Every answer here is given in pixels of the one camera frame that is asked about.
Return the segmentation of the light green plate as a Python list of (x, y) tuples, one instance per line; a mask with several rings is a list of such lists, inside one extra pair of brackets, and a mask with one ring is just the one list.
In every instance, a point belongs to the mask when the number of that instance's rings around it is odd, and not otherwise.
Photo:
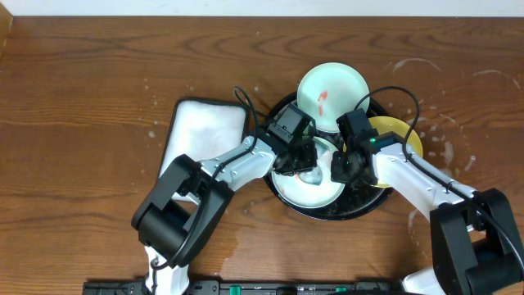
[(297, 106), (315, 120), (317, 129), (338, 133), (337, 118), (353, 111), (368, 93), (368, 84), (356, 69), (328, 62), (305, 74), (299, 83), (296, 101)]
[(278, 194), (292, 205), (305, 209), (329, 205), (341, 195), (345, 188), (344, 184), (331, 181), (332, 154), (337, 148), (320, 137), (315, 137), (314, 142), (318, 156), (316, 167), (321, 168), (323, 172), (323, 182), (319, 186), (302, 182), (298, 174), (271, 173), (271, 179)]

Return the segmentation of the green sponge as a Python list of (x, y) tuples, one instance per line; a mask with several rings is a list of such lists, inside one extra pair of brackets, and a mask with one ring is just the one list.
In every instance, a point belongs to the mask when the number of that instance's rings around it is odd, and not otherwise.
[(302, 182), (310, 185), (319, 186), (323, 182), (323, 172), (319, 167), (315, 167), (308, 172), (300, 172), (298, 177)]

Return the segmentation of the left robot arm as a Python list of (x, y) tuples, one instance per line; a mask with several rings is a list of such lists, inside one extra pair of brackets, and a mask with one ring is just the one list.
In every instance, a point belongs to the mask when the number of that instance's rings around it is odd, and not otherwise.
[(188, 265), (207, 244), (234, 193), (273, 170), (296, 173), (316, 166), (311, 138), (284, 143), (246, 137), (232, 150), (204, 161), (175, 157), (135, 211), (131, 225), (149, 260), (151, 294), (181, 294)]

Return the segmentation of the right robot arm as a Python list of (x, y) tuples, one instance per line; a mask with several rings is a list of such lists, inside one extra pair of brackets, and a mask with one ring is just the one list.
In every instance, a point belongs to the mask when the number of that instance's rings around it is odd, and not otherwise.
[(506, 196), (442, 173), (393, 132), (351, 138), (332, 181), (383, 182), (430, 222), (432, 265), (404, 279), (413, 293), (492, 294), (523, 280), (523, 245)]

